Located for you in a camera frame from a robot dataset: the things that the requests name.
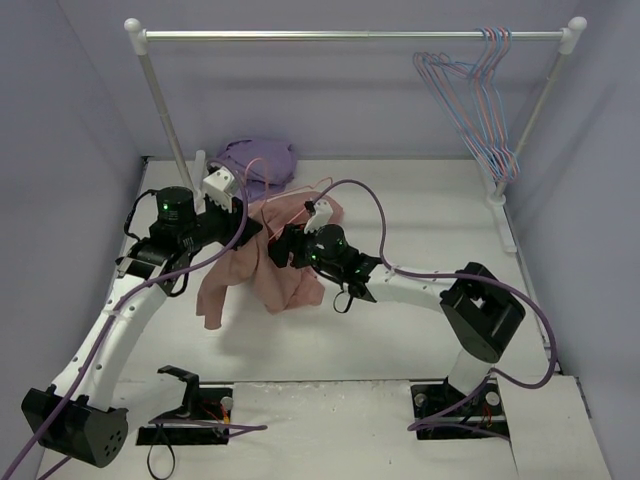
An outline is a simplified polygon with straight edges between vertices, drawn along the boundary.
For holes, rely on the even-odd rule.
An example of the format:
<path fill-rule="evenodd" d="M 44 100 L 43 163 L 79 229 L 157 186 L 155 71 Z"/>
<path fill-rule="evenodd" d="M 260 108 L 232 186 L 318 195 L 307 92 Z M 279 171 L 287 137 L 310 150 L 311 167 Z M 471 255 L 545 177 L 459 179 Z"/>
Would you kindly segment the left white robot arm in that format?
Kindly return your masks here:
<path fill-rule="evenodd" d="M 156 219 L 117 262 L 111 292 L 72 360 L 46 389 L 30 389 L 21 410 L 46 449 L 104 468 L 133 428 L 127 407 L 112 404 L 116 384 L 140 335 L 173 294 L 194 257 L 213 243 L 236 249 L 260 232 L 247 195 L 213 189 L 198 213 L 185 187 L 154 191 Z"/>

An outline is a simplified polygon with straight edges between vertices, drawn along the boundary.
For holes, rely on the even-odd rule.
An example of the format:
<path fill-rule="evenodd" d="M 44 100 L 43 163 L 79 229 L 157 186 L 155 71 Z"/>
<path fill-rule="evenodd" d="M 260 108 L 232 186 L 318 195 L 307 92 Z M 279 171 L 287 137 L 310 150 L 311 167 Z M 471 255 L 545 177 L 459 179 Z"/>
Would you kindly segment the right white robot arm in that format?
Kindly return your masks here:
<path fill-rule="evenodd" d="M 508 291 L 488 284 L 494 276 L 470 262 L 462 270 L 475 279 L 413 278 L 385 266 L 378 257 L 348 244 L 342 227 L 328 224 L 313 232 L 288 224 L 268 243 L 269 257 L 279 267 L 309 267 L 338 285 L 334 310 L 346 313 L 356 300 L 393 302 L 440 311 L 461 345 L 442 388 L 445 405 L 464 412 L 479 397 L 478 385 L 499 362 L 525 317 L 525 309 Z"/>

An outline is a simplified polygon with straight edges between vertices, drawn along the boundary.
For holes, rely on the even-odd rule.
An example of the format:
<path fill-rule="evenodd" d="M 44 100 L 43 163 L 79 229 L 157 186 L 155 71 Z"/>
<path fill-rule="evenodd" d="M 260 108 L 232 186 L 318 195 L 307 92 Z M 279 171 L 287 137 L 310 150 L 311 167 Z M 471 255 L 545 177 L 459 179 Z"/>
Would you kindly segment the pink wire hanger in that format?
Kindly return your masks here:
<path fill-rule="evenodd" d="M 284 226 L 287 223 L 295 222 L 305 212 L 304 202 L 310 198 L 310 195 L 324 184 L 327 186 L 332 185 L 334 178 L 327 176 L 321 178 L 315 184 L 307 184 L 271 195 L 269 190 L 269 162 L 263 157 L 256 157 L 249 161 L 244 170 L 243 183 L 244 185 L 248 184 L 249 174 L 257 164 L 263 167 L 264 196 L 261 200 L 256 200 L 250 205 L 250 213 L 255 216 L 256 220 L 264 220 L 267 232 L 269 233 L 268 242 L 272 243 L 282 234 Z M 295 203 L 297 203 L 298 210 L 288 220 L 280 218 L 276 227 L 269 225 L 268 216 L 270 214 L 276 216 L 277 212 L 279 215 L 282 215 L 283 212 L 292 213 Z"/>

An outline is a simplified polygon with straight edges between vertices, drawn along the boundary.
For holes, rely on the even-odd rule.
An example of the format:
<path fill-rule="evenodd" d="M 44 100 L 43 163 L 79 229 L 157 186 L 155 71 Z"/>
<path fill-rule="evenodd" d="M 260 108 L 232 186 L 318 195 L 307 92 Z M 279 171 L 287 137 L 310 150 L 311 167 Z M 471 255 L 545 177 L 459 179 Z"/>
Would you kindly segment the pink t shirt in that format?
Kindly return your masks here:
<path fill-rule="evenodd" d="M 276 227 L 280 218 L 288 220 L 293 212 L 268 216 L 269 225 Z M 256 220 L 250 213 L 249 218 Z M 304 225 L 309 219 L 305 212 L 295 221 Z M 204 276 L 197 295 L 196 315 L 204 319 L 204 328 L 217 330 L 222 325 L 223 307 L 227 290 L 248 282 L 254 296 L 270 314 L 307 306 L 318 306 L 324 298 L 325 288 L 309 267 L 295 269 L 277 267 L 268 253 L 269 233 L 264 220 L 256 220 L 262 230 L 245 245 L 222 255 Z"/>

